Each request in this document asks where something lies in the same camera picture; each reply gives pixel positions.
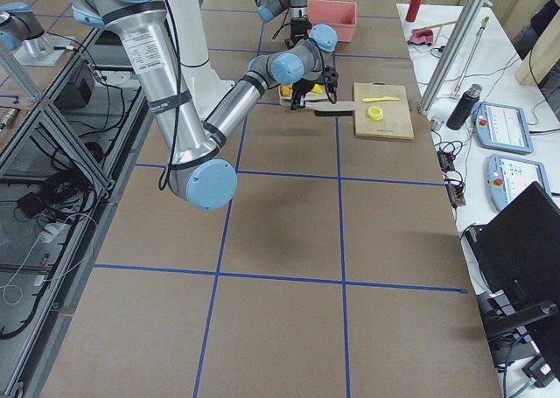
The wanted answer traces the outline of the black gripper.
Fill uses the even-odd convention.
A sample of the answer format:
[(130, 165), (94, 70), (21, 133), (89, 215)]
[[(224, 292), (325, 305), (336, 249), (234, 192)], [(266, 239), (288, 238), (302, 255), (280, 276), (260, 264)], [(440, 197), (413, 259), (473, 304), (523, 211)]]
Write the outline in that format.
[(323, 85), (329, 102), (337, 101), (339, 74), (334, 66), (325, 66), (315, 79), (303, 78), (292, 85), (291, 110), (305, 107), (305, 94), (312, 90), (315, 84)]
[(308, 17), (293, 17), (290, 20), (290, 36), (284, 40), (287, 47), (293, 47), (299, 40), (308, 38), (312, 24)]

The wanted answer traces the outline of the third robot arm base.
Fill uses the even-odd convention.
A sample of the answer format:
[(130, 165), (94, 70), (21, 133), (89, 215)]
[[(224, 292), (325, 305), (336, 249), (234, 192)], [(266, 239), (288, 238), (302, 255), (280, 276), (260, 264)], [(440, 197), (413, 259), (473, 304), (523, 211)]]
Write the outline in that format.
[(22, 66), (53, 67), (64, 52), (73, 50), (71, 42), (48, 34), (27, 3), (1, 6), (1, 45)]

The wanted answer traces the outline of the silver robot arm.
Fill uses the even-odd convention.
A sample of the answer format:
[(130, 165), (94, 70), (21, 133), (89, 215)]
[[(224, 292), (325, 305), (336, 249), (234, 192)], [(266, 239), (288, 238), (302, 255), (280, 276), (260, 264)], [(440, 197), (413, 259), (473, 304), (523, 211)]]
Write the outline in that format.
[(276, 85), (316, 81), (338, 37), (317, 24), (289, 50), (260, 55), (234, 84), (210, 66), (200, 0), (73, 0), (77, 21), (116, 34), (170, 150), (165, 187), (202, 210), (235, 195), (228, 137)]
[(312, 24), (308, 15), (308, 0), (254, 0), (257, 13), (264, 23), (281, 15), (290, 16), (290, 36), (284, 41), (292, 48), (299, 40), (308, 38)]

